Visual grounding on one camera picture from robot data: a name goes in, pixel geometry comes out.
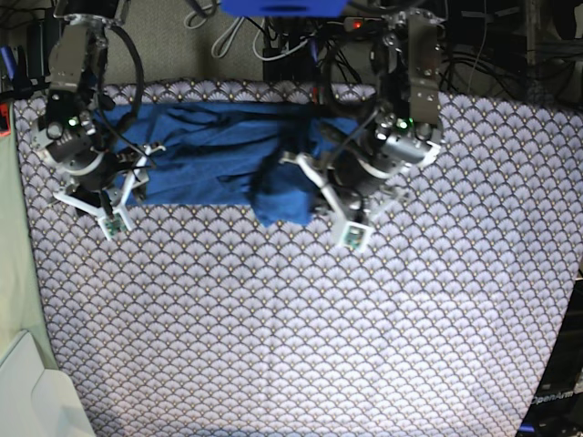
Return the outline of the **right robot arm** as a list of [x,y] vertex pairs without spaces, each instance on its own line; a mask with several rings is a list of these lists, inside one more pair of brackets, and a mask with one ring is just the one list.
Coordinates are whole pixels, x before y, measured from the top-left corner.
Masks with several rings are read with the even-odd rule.
[[[125,134],[138,119],[145,90],[144,67],[124,30],[127,1],[60,1],[54,17],[65,27],[49,57],[46,112],[33,126],[31,148],[68,180],[66,195],[77,209],[101,208],[106,218],[122,205],[114,194],[116,179],[133,177],[148,156]],[[126,46],[136,76],[130,110],[116,123],[106,113],[115,104],[104,89],[111,31]]]

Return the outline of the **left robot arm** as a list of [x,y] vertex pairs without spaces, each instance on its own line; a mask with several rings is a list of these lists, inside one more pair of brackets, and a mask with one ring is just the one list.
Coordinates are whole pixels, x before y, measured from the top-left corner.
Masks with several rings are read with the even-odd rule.
[[[398,175],[432,165],[442,148],[437,70],[441,56],[438,20],[413,6],[379,10],[376,18],[341,36],[322,61],[322,97],[331,112],[354,122],[344,132],[319,125],[332,148],[313,179],[335,221],[365,223],[368,200]],[[332,86],[332,69],[343,49],[370,46],[373,92],[359,104],[343,103]]]

